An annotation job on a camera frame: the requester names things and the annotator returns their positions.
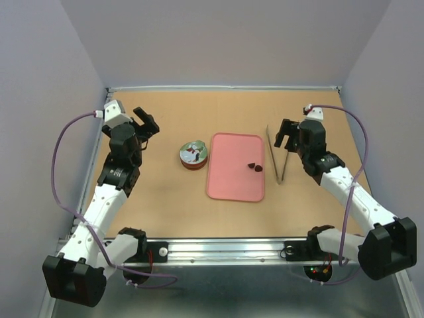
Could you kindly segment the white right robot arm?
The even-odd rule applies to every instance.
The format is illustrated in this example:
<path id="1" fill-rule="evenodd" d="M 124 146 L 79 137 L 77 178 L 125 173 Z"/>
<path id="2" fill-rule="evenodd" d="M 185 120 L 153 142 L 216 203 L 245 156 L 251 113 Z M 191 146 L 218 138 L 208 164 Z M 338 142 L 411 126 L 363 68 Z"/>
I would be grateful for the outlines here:
<path id="1" fill-rule="evenodd" d="M 359 263 L 373 280 L 416 265 L 416 224 L 409 217 L 399 218 L 388 211 L 354 181 L 345 163 L 327 150 L 321 122 L 284 119 L 274 145 L 296 153 L 306 174 L 348 209 L 364 233 L 351 235 L 331 225 L 313 227 L 305 240 L 285 248 L 287 260 L 318 260 L 334 254 Z"/>

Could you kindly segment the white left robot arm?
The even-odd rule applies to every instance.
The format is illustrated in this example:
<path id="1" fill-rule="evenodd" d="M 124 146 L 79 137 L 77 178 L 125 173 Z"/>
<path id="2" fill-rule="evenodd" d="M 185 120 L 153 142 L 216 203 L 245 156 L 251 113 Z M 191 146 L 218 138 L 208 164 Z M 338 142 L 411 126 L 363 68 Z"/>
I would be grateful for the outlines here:
<path id="1" fill-rule="evenodd" d="M 59 253 L 47 256 L 42 265 L 53 298 L 94 307 L 105 292 L 107 280 L 125 260 L 139 261 L 147 255 L 142 230 L 124 228 L 112 243 L 103 244 L 112 220 L 140 175 L 142 151 L 160 130 L 154 117 L 142 108 L 133 112 L 141 124 L 128 116 L 118 101 L 92 113 L 104 120 L 102 131 L 109 137 L 110 151 L 86 212 L 74 214 L 79 219 L 76 231 Z"/>

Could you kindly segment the red embossed tin lid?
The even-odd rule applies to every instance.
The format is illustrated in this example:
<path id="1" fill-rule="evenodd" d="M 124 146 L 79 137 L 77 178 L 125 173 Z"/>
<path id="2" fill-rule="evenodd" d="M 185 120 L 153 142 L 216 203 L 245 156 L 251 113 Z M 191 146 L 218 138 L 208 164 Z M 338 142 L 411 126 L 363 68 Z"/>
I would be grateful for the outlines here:
<path id="1" fill-rule="evenodd" d="M 186 164 L 203 163 L 206 161 L 207 155 L 206 144 L 201 140 L 187 142 L 180 148 L 180 159 Z"/>

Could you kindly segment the red round tin box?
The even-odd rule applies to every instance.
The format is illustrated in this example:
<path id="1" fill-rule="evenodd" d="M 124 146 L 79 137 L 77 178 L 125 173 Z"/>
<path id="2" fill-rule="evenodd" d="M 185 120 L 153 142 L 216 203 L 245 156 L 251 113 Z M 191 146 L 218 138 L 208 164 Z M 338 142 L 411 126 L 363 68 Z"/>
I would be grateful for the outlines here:
<path id="1" fill-rule="evenodd" d="M 185 160 L 181 159 L 180 160 L 183 167 L 188 169 L 188 170 L 199 170 L 202 169 L 202 167 L 204 167 L 206 165 L 206 163 L 208 162 L 208 157 L 206 156 L 204 160 L 195 162 L 195 163 L 188 163 Z"/>

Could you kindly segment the aluminium mounting rail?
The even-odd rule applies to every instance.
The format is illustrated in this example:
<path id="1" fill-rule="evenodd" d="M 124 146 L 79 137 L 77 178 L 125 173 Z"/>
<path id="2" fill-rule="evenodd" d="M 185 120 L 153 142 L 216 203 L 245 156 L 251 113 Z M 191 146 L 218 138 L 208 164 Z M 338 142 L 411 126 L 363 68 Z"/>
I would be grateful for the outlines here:
<path id="1" fill-rule="evenodd" d="M 158 266 L 218 266 L 319 263 L 334 264 L 339 244 L 335 230 L 325 245 L 310 248 L 306 238 L 147 239 L 140 234 L 118 234 L 97 243 L 92 236 L 72 237 L 56 257 L 70 263 L 114 270 L 153 261 Z"/>

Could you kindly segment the metal serving tongs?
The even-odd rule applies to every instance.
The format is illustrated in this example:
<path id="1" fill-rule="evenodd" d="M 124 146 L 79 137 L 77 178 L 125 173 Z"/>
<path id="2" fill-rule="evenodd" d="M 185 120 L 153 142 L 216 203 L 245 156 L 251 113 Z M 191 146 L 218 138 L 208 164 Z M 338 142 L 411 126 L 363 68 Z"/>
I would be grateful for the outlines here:
<path id="1" fill-rule="evenodd" d="M 268 125 L 266 126 L 266 138 L 267 138 L 267 142 L 268 142 L 268 149 L 270 151 L 270 157 L 271 157 L 272 166 L 273 166 L 273 169 L 274 169 L 274 175 L 275 175 L 276 182 L 277 182 L 278 185 L 282 185 L 282 183 L 284 182 L 284 179 L 285 179 L 285 175 L 286 175 L 286 168 L 287 168 L 287 163 L 288 163 L 289 152 L 286 151 L 282 167 L 280 169 L 278 169 L 278 165 L 277 165 L 277 161 L 276 161 L 276 155 L 274 153 L 274 146 L 273 146 L 272 141 L 271 141 L 271 134 L 270 134 L 270 129 L 269 129 Z"/>

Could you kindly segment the pink plastic tray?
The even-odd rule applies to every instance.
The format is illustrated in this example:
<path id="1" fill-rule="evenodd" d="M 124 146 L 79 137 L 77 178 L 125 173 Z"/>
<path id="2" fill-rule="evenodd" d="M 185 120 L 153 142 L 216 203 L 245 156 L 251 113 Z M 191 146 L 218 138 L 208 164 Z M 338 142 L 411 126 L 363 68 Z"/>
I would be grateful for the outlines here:
<path id="1" fill-rule="evenodd" d="M 254 134 L 218 132 L 209 151 L 207 195 L 212 199 L 259 202 L 264 198 L 264 142 Z"/>

